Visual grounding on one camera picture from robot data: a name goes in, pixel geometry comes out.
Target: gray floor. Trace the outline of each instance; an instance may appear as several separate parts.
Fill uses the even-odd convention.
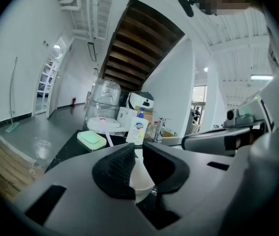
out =
[[[37,97],[37,99],[36,99],[36,111],[46,110],[47,109],[47,102],[48,102],[48,97],[45,97],[45,98]]]
[[[84,105],[56,110],[47,119],[46,113],[20,121],[11,133],[0,129],[0,136],[13,147],[47,167],[73,133],[83,128]]]

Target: fire extinguisher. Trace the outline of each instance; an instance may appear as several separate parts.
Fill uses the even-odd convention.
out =
[[[75,107],[75,102],[76,102],[76,97],[74,97],[72,100],[72,107]]]

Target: hand soap pump bottle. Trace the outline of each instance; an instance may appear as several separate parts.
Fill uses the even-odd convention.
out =
[[[148,120],[144,119],[144,110],[145,108],[142,108],[139,116],[132,118],[126,142],[134,143],[135,145],[143,144],[146,128],[148,126]]]

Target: white bowl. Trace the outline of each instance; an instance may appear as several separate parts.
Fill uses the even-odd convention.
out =
[[[131,172],[130,178],[130,187],[135,190],[135,203],[139,203],[144,200],[154,186],[155,183],[151,179],[143,161],[135,158],[135,166]]]

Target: mop head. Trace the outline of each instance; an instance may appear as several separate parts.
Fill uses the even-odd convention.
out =
[[[11,124],[5,131],[11,133],[19,124],[20,124],[19,122],[15,122]]]

